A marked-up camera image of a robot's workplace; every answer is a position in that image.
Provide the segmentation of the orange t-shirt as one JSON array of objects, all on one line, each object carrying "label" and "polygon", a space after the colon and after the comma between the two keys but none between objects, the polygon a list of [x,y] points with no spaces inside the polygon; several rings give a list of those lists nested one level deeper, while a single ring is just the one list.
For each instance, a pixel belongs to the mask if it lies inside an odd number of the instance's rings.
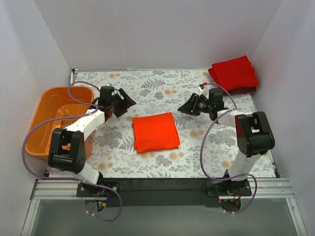
[{"label": "orange t-shirt", "polygon": [[171,112],[133,118],[134,149],[138,154],[176,149],[179,134]]}]

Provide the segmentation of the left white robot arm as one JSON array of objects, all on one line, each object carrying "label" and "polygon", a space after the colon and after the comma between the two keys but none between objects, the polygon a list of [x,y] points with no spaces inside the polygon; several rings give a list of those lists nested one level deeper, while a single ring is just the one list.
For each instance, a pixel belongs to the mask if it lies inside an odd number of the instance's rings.
[{"label": "left white robot arm", "polygon": [[102,86],[99,97],[86,105],[88,110],[77,121],[52,132],[48,165],[70,172],[76,179],[89,183],[88,191],[98,197],[104,193],[105,185],[99,181],[100,173],[86,163],[85,141],[112,115],[119,118],[136,105],[136,102],[122,88]]}]

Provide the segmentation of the aluminium frame rail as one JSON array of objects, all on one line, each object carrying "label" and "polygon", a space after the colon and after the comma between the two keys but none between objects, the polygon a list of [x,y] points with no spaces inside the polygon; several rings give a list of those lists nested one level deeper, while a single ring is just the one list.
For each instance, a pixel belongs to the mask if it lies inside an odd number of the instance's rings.
[{"label": "aluminium frame rail", "polygon": [[[65,180],[38,180],[24,236],[305,236],[286,178],[250,180],[232,206],[205,178],[109,178],[106,194]],[[228,209],[242,208],[229,214]]]}]

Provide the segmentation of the folded dark red t-shirt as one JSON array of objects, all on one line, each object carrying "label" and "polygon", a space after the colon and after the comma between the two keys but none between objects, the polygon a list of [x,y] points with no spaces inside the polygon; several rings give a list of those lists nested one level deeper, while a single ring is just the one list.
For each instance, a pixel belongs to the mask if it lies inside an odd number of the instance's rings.
[{"label": "folded dark red t-shirt", "polygon": [[256,93],[257,87],[235,87],[232,89],[225,89],[226,91],[223,91],[224,95],[227,95],[227,92],[230,95],[238,95],[238,94],[252,94]]}]

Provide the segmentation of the floral patterned table mat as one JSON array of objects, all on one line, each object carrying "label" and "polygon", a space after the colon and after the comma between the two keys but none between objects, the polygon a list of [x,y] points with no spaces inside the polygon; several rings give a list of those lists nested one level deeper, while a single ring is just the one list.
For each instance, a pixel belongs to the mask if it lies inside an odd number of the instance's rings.
[{"label": "floral patterned table mat", "polygon": [[[93,88],[107,84],[123,88],[137,103],[120,118],[110,118],[95,133],[87,162],[104,177],[221,177],[233,164],[238,153],[234,128],[212,125],[207,114],[193,117],[177,111],[193,93],[199,92],[201,83],[212,83],[208,72],[79,72],[76,80],[91,83]],[[173,114],[180,146],[138,154],[134,149],[133,118],[167,112]]]}]

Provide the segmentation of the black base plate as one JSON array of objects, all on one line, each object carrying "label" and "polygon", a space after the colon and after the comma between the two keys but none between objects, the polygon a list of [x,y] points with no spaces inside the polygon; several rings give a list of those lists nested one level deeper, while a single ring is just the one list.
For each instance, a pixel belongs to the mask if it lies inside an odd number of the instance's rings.
[{"label": "black base plate", "polygon": [[104,199],[110,196],[109,207],[137,206],[206,206],[219,207],[219,198],[233,198],[236,194],[249,197],[250,184],[239,193],[215,193],[207,178],[103,178],[98,182],[106,189],[84,183],[77,187],[76,196],[87,199]]}]

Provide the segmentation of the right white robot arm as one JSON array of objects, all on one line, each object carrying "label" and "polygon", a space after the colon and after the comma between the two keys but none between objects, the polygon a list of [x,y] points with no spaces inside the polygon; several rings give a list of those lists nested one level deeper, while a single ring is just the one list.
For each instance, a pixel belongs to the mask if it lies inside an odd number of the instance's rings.
[{"label": "right white robot arm", "polygon": [[223,92],[212,88],[209,95],[192,94],[178,111],[191,116],[208,114],[213,124],[223,124],[236,129],[238,153],[233,164],[222,178],[207,176],[215,193],[234,195],[248,187],[248,175],[256,161],[275,146],[268,118],[263,111],[242,113],[225,107]]}]

